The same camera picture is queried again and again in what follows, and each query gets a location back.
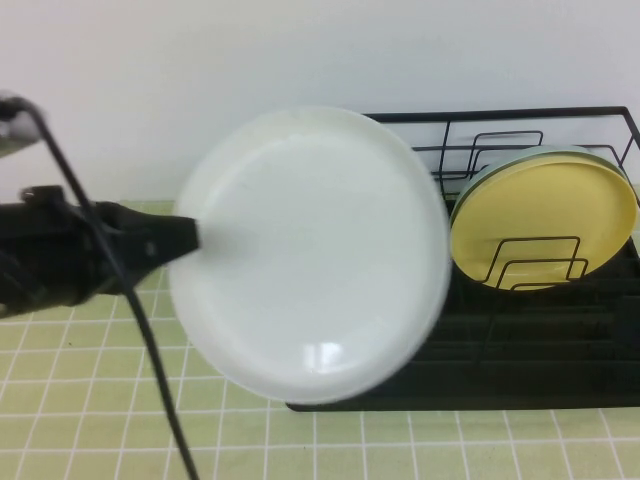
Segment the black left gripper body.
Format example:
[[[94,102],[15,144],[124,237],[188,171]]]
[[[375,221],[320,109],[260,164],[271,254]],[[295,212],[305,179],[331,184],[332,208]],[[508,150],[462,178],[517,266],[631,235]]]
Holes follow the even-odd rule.
[[[76,306],[97,295],[121,295],[121,283],[80,208],[55,200],[52,210],[61,227],[49,255],[49,289],[55,300]]]

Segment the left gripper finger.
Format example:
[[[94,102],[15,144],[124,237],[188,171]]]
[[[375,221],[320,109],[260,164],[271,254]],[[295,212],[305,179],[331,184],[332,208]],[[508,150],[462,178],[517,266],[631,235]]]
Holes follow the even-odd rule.
[[[200,247],[194,219],[121,208],[121,266],[144,276]]]

